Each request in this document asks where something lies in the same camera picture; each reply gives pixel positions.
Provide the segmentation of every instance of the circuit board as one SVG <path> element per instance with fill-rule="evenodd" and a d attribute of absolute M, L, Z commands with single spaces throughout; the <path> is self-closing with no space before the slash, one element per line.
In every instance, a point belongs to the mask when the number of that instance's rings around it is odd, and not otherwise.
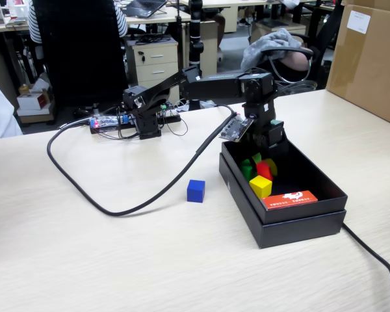
<path fill-rule="evenodd" d="M 227 123 L 225 128 L 218 135 L 219 138 L 224 140 L 239 142 L 247 129 L 252 125 L 253 119 L 242 119 L 239 115 L 234 117 Z"/>

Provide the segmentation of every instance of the black chair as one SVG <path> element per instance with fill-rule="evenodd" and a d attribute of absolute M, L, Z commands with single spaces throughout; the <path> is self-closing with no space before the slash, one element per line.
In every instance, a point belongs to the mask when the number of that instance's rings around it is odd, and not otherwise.
<path fill-rule="evenodd" d="M 112 0 L 33 4 L 57 105 L 121 101 L 128 83 Z"/>
<path fill-rule="evenodd" d="M 318 33 L 315 40 L 311 40 L 308 36 L 304 36 L 302 34 L 293 34 L 297 37 L 300 37 L 312 51 L 291 47 L 274 47 L 271 49 L 262 50 L 262 53 L 268 56 L 268 58 L 266 58 L 267 60 L 259 64 L 257 67 L 273 73 L 276 79 L 283 78 L 282 80 L 287 82 L 309 79 L 316 81 L 318 83 L 318 88 L 324 88 L 328 76 L 324 74 L 325 69 L 321 66 L 322 59 L 324 57 L 326 48 L 335 38 L 335 35 L 337 35 L 339 32 L 343 11 L 344 6 L 341 5 L 341 1 L 338 1 L 330 17 Z M 311 62 L 309 71 L 296 71 L 282 64 L 278 60 L 270 59 L 272 52 L 281 50 L 301 52 L 304 54 L 306 59 Z"/>

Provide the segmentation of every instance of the laptop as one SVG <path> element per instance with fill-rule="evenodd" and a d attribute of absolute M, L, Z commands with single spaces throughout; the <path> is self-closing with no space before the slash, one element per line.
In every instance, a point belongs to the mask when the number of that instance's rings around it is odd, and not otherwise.
<path fill-rule="evenodd" d="M 133 0 L 122 12 L 126 16 L 148 18 L 166 4 L 166 0 Z"/>

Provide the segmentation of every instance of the gray cloth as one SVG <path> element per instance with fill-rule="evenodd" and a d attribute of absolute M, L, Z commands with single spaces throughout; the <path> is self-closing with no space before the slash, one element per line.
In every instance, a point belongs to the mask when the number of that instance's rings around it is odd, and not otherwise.
<path fill-rule="evenodd" d="M 241 70 L 246 71 L 267 60 L 261 50 L 269 47 L 301 47 L 302 44 L 295 40 L 291 34 L 284 28 L 261 37 L 250 47 L 244 50 L 241 62 Z M 286 51 L 275 51 L 272 53 L 272 59 L 282 59 L 286 56 Z"/>

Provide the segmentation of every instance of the paper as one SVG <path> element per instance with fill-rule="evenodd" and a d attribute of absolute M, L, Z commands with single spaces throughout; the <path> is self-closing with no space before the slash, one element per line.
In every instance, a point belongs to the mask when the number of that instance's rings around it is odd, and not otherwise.
<path fill-rule="evenodd" d="M 353 31 L 357 31 L 361 34 L 365 34 L 369 28 L 371 16 L 351 11 L 350 18 L 348 19 L 348 25 L 346 26 Z"/>

